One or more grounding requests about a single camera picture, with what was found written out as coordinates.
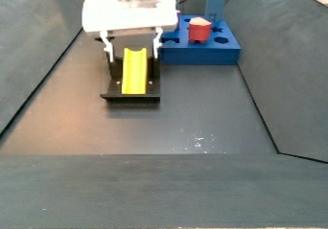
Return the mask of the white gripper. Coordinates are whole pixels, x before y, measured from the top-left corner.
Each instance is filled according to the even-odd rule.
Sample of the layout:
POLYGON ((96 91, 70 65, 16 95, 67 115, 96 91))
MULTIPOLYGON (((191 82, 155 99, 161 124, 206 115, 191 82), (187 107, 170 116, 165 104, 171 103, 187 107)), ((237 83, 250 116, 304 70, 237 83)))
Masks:
POLYGON ((171 32, 178 23, 175 0, 84 0, 82 8, 82 27, 86 33, 100 37, 108 61, 114 62, 114 36, 127 34, 150 34, 153 39, 153 56, 159 58, 163 30, 171 32))

